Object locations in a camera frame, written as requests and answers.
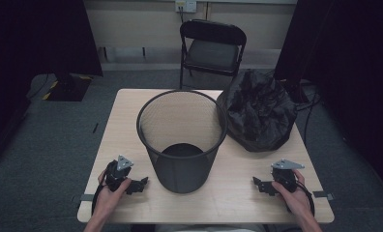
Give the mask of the black mesh trash bin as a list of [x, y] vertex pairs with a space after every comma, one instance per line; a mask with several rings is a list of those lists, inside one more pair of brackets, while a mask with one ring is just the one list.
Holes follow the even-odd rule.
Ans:
[[175, 193], [205, 184], [227, 127], [220, 105], [197, 91], [160, 93], [142, 106], [136, 120], [158, 180]]

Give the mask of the person's right hand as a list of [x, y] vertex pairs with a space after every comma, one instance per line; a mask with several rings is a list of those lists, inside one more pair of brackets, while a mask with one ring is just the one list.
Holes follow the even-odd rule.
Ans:
[[298, 222], [314, 219], [309, 197], [305, 190], [305, 178], [298, 170], [294, 170], [293, 173], [297, 179], [297, 188], [294, 192], [290, 192], [282, 184], [275, 181], [272, 182], [272, 186], [282, 196]]

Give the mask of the person's left hand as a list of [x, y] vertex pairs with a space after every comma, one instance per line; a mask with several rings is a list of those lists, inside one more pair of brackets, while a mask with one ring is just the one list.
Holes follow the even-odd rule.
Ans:
[[130, 178], [126, 179], [115, 191], [111, 191], [108, 186], [103, 187], [97, 198], [93, 218], [100, 223], [105, 223], [116, 209], [131, 181]]

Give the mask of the black folding chair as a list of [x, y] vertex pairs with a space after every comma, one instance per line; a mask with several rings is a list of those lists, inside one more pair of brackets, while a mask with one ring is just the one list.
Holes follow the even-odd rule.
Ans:
[[179, 88], [184, 70], [235, 77], [247, 43], [238, 26], [204, 19], [191, 19], [180, 26], [181, 62]]

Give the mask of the wide black curtain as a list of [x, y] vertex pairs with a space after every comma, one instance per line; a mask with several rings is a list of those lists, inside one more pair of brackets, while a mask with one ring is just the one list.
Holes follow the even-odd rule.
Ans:
[[29, 106], [33, 78], [103, 74], [84, 0], [0, 0], [0, 155]]

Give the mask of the black stand base yellow tape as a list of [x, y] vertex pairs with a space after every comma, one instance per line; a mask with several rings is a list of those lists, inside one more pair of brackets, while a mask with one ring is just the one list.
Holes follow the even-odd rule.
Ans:
[[69, 75], [65, 80], [57, 79], [43, 96], [44, 101], [81, 102], [93, 78], [82, 75]]

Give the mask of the black plastic trash bag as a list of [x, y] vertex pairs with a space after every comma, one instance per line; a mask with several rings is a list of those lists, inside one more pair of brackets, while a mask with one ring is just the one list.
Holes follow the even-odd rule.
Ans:
[[254, 70], [239, 73], [217, 103], [226, 113], [227, 134], [249, 152], [279, 149], [297, 118], [286, 90], [271, 76]]

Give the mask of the white wall outlet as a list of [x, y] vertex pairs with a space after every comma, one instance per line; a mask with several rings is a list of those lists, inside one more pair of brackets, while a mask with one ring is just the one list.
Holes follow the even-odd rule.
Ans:
[[175, 11], [194, 14], [197, 11], [197, 2], [196, 0], [175, 0]]

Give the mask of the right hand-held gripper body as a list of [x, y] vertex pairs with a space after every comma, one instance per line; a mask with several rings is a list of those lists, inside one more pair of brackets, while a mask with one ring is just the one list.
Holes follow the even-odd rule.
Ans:
[[300, 184], [296, 179], [294, 170], [304, 169], [305, 166], [303, 164], [288, 159], [281, 159], [272, 163], [271, 167], [271, 174], [275, 182], [280, 183], [289, 192], [294, 192], [299, 187]]

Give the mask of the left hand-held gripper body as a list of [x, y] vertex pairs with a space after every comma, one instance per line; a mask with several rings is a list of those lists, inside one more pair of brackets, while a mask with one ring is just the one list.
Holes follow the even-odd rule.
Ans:
[[126, 159], [123, 155], [119, 155], [106, 168], [105, 183], [111, 191], [115, 191], [120, 187], [132, 170], [133, 163]]

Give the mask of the tall black curtain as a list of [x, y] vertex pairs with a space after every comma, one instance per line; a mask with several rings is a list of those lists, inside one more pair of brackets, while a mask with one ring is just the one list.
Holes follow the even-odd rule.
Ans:
[[297, 0], [274, 78], [317, 83], [383, 181], [383, 0]]

